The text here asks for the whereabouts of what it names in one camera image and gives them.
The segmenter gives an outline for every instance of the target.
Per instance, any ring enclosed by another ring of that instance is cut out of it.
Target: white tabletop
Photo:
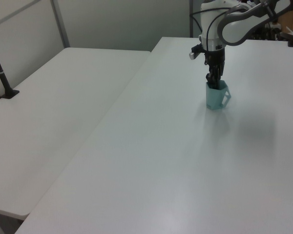
[[[17,234],[293,234],[293,48],[226,48],[205,107],[196,39],[163,38]]]
[[[65,49],[0,100],[0,214],[33,210],[149,54]]]

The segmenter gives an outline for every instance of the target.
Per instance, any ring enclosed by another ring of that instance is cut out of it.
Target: white surface
[[[0,20],[31,2],[33,0],[0,0]]]
[[[65,49],[0,100],[0,214],[32,211],[149,54]]]
[[[151,51],[163,36],[189,37],[188,0],[55,1],[72,47]]]
[[[62,49],[49,0],[41,0],[0,24],[0,63],[13,88]]]
[[[17,234],[293,234],[293,48],[226,47],[210,111],[196,43],[159,42]]]

